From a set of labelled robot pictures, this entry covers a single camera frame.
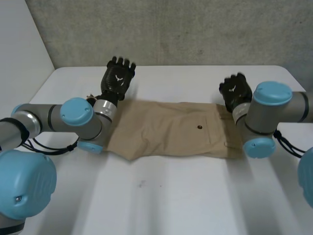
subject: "white table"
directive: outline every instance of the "white table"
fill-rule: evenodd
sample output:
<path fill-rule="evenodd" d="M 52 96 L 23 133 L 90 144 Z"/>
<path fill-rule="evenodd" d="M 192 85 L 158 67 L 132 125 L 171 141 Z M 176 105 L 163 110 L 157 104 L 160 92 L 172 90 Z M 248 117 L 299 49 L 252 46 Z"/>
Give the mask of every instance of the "white table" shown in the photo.
<path fill-rule="evenodd" d="M 56 70 L 32 103 L 64 103 L 100 94 L 105 67 Z M 223 104 L 219 83 L 243 72 L 252 90 L 274 80 L 302 91 L 277 66 L 137 67 L 127 97 Z M 312 124 L 280 124 L 296 146 L 313 145 Z M 74 134 L 43 133 L 51 147 Z M 313 209 L 297 183 L 297 159 L 280 146 L 269 159 L 144 157 L 129 162 L 112 153 L 76 149 L 53 158 L 58 171 L 48 207 L 26 221 L 22 235 L 308 235 Z"/>

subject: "robotic hand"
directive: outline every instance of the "robotic hand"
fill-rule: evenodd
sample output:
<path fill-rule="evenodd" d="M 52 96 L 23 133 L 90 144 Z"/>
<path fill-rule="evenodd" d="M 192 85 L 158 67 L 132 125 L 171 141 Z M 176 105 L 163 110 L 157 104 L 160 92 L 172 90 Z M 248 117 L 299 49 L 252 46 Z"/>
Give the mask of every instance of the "robotic hand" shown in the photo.
<path fill-rule="evenodd" d="M 0 120 L 0 235 L 19 234 L 26 218 L 40 213 L 56 187 L 56 168 L 43 153 L 14 150 L 42 132 L 73 132 L 77 146 L 99 154 L 117 110 L 135 75 L 134 63 L 113 57 L 101 95 L 72 98 L 63 105 L 23 104 Z"/>
<path fill-rule="evenodd" d="M 243 150 L 251 158 L 267 158 L 275 151 L 274 135 L 289 153 L 301 158 L 298 165 L 298 181 L 303 195 L 313 208 L 313 148 L 304 152 L 295 147 L 287 149 L 280 140 L 276 128 L 280 122 L 313 123 L 313 93 L 292 92 L 285 84 L 262 82 L 253 93 L 243 74 L 226 78 L 220 84 L 226 108 L 232 113 L 242 137 Z M 286 139 L 287 147 L 292 146 Z"/>

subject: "concrete wall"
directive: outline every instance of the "concrete wall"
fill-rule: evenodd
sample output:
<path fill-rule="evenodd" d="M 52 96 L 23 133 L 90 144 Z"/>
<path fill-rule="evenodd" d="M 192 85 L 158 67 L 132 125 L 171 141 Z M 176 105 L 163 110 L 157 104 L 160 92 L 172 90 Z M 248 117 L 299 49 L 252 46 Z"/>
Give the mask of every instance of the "concrete wall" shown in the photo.
<path fill-rule="evenodd" d="M 56 68 L 280 65 L 313 89 L 313 0 L 26 0 Z"/>

